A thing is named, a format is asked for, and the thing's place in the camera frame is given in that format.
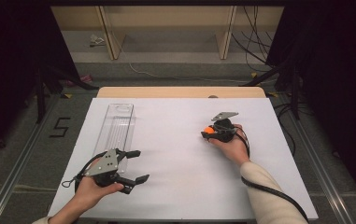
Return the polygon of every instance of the human hand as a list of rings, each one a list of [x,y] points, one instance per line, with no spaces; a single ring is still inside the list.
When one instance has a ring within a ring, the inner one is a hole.
[[[246,136],[242,132],[242,125],[234,124],[234,126],[237,128],[236,133],[246,139]],[[224,155],[238,166],[241,166],[246,161],[250,161],[247,147],[236,135],[227,143],[223,143],[215,138],[209,138],[208,142],[220,148]]]
[[[54,217],[49,219],[49,224],[72,223],[84,212],[96,206],[103,197],[122,189],[123,185],[118,183],[104,188],[99,187],[91,177],[84,176],[78,185],[76,194]]]

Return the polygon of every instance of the white tabletop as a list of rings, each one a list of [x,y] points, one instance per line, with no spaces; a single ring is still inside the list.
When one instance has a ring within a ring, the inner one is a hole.
[[[222,111],[238,112],[250,142],[250,158],[264,167],[289,196],[318,218],[271,103],[257,99],[103,98],[93,99],[62,181],[71,179],[93,156],[109,104],[135,106],[135,130],[123,177],[150,175],[130,195],[115,193],[82,217],[107,220],[237,221],[254,219],[239,169],[200,134]],[[74,195],[58,188],[49,216]]]

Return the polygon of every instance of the metal rail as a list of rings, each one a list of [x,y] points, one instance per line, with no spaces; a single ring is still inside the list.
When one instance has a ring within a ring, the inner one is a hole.
[[[50,116],[50,112],[54,108],[58,101],[57,95],[52,95],[50,97],[49,106],[47,113],[45,114],[44,118],[40,123],[37,123],[32,133],[25,144],[25,147],[22,150],[21,155],[15,162],[14,167],[12,168],[11,172],[8,175],[6,182],[3,184],[2,188],[0,189],[0,216],[5,209],[7,202],[14,190],[15,185],[17,184],[18,180],[21,177],[23,169],[26,163],[29,161],[32,151],[37,143],[37,138],[40,135],[41,131],[43,130],[44,124],[47,122],[48,117]]]
[[[286,96],[281,96],[281,101],[283,104],[288,103]],[[305,151],[309,157],[309,162],[314,170],[315,175],[317,176],[318,180],[320,181],[320,186],[323,189],[323,192],[326,198],[329,201],[333,211],[335,212],[335,216],[338,220],[338,223],[354,223],[349,210],[344,203],[344,200],[338,193],[333,180],[328,175],[326,169],[324,168],[322,162],[320,161],[320,157],[318,156],[317,151],[315,150],[314,146],[311,144],[308,135],[306,134],[306,130],[304,129],[300,120],[297,120],[292,112],[289,112],[289,116],[292,120],[292,123],[300,135],[300,138],[303,140],[303,144],[305,146]]]

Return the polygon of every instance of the clear plastic box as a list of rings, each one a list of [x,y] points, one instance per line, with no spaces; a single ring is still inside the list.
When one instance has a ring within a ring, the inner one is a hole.
[[[135,119],[134,105],[109,105],[93,155],[95,156],[113,148],[130,151]],[[128,160],[124,158],[119,164],[118,173],[124,173],[127,166]]]

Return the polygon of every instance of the sleeve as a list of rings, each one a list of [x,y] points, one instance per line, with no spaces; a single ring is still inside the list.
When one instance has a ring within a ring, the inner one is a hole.
[[[277,181],[256,163],[244,162],[240,173],[250,182],[283,192]],[[307,223],[297,208],[285,199],[254,188],[248,188],[248,195],[259,224]]]
[[[32,224],[49,224],[49,219],[50,217],[42,217],[41,219]]]

